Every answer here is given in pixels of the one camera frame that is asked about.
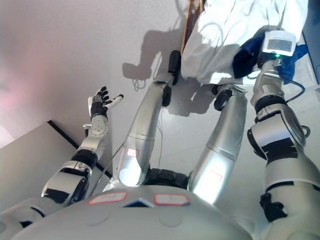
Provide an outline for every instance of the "cable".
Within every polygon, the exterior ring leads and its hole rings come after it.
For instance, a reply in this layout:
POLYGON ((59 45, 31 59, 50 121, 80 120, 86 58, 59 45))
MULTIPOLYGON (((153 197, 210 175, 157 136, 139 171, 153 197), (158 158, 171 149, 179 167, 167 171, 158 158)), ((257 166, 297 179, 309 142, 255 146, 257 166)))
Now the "cable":
POLYGON ((302 84, 300 84, 300 83, 298 83, 298 82, 296 82, 296 81, 292 81, 292 80, 291 80, 291 81, 289 81, 289 83, 298 86, 299 88, 301 88, 301 91, 300 91, 297 95, 295 95, 294 97, 292 97, 292 98, 290 98, 289 100, 285 101, 286 103, 289 103, 289 102, 297 99, 297 98, 300 97, 302 94, 304 94, 305 91, 306 91, 305 87, 304 87, 302 84))
POLYGON ((310 127, 305 126, 305 125, 301 125, 301 128, 306 131, 306 133, 305 133, 305 138, 308 138, 308 137, 310 136, 310 134, 311 134, 310 127))
POLYGON ((159 161, 158 161, 158 168, 160 168, 160 160, 161 160, 161 156, 162 156, 162 146, 163 146, 163 122, 162 122, 162 113, 163 113, 163 107, 161 108, 161 129, 160 129, 160 122, 159 122, 159 119, 158 119, 158 125, 157 125, 157 128, 159 129, 160 133, 161 133, 161 148, 160 148, 160 155, 159 155, 159 161))
POLYGON ((107 166, 103 169, 103 171, 101 172, 100 177, 99 177, 99 178, 97 179, 97 181, 95 182, 95 184, 94 184, 94 186, 93 186, 93 188, 92 188, 92 190, 91 190, 90 194, 87 196, 87 198, 90 198, 90 197, 92 196, 92 194, 93 194, 93 193, 94 193, 94 191, 96 190, 96 188, 97 188, 97 186, 98 186, 99 182, 101 181, 102 176, 105 174, 106 170, 108 169, 108 167, 110 166, 110 164, 113 162, 114 157, 117 155, 117 153, 118 153, 118 152, 119 152, 119 150, 122 148, 122 146, 124 145, 124 143, 125 143, 125 142, 123 142, 123 143, 120 145, 120 147, 115 151, 115 153, 113 154, 113 156, 112 156, 112 158, 111 158, 110 162, 108 163, 108 165, 107 165, 107 166))

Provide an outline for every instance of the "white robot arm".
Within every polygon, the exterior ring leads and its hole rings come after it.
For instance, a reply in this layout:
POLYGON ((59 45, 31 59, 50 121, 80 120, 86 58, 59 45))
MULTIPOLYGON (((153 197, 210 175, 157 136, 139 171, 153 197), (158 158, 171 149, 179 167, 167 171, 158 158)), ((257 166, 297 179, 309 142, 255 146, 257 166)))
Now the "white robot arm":
POLYGON ((269 228, 265 240, 320 239, 320 172, 304 154, 306 137, 281 90, 276 67, 281 57, 263 64, 251 104, 255 125, 247 136, 255 153, 267 160, 262 206, 269 228))
POLYGON ((117 105, 123 97, 120 94, 112 100, 109 99, 107 88, 104 86, 94 97, 89 98, 91 123, 84 125, 86 138, 72 159, 46 183, 42 197, 51 198, 64 207, 84 199, 92 169, 106 148, 107 110, 117 105))
POLYGON ((27 199, 1 213, 0 238, 9 240, 29 225, 84 199, 92 169, 101 158, 108 133, 107 110, 117 105, 123 95, 109 99, 106 87, 89 98, 91 124, 84 125, 86 138, 70 161, 67 161, 45 184, 41 197, 27 199))

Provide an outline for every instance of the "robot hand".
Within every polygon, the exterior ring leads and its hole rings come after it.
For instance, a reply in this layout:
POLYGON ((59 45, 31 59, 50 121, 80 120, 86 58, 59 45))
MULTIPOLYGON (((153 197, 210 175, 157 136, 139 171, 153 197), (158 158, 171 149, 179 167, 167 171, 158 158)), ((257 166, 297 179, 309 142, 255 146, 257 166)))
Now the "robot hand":
POLYGON ((107 110, 115 107, 118 103, 121 102, 123 98, 124 96, 122 94, 119 94, 118 96, 110 100, 107 87, 103 86, 96 92, 95 96, 90 96, 88 98, 88 109, 89 109, 90 117, 92 114, 91 109, 92 109, 93 103, 95 102, 102 103, 103 111, 105 115, 107 115, 107 110))

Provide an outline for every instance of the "black joint cover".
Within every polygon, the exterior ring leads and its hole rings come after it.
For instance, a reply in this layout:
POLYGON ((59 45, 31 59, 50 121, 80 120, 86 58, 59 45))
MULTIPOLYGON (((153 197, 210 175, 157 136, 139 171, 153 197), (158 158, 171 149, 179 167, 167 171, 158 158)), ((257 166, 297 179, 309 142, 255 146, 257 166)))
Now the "black joint cover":
POLYGON ((144 185, 171 186, 187 189, 189 178, 187 175, 166 169, 149 169, 144 180, 144 185))
POLYGON ((269 223, 288 216, 283 212, 284 205, 281 202, 272 202, 271 196, 271 193, 267 192, 260 197, 260 205, 269 223))
POLYGON ((81 149, 75 153, 71 160, 87 164, 93 169, 98 161, 98 156, 93 151, 81 149))
POLYGON ((268 96, 264 96, 262 98, 260 98, 255 106, 255 113, 257 114, 258 112, 260 112, 261 109, 268 107, 270 105, 274 105, 274 104, 284 104, 287 105, 286 101, 279 96, 276 95, 268 95, 268 96))
POLYGON ((232 96, 232 91, 229 89, 223 90, 220 92, 220 94, 217 96, 216 100, 214 101, 214 108, 217 111, 221 111, 224 106, 226 105, 226 102, 229 101, 229 99, 232 96))
POLYGON ((103 107, 102 102, 93 102, 91 105, 91 119, 97 115, 107 116, 107 109, 103 107))

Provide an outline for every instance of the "white label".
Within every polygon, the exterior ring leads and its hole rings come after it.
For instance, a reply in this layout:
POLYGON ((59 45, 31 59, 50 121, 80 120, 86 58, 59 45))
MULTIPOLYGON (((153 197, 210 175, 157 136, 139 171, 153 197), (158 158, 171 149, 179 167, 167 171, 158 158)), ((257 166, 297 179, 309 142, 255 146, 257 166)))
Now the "white label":
POLYGON ((181 206, 190 203, 188 197, 182 194, 156 194, 154 203, 157 205, 181 206))
POLYGON ((127 192, 114 192, 100 195, 88 202, 89 205, 121 202, 126 199, 127 192))
POLYGON ((126 153, 128 156, 130 157, 134 157, 137 158, 139 156, 139 150, 137 149, 133 149, 133 148, 129 148, 128 152, 126 153))

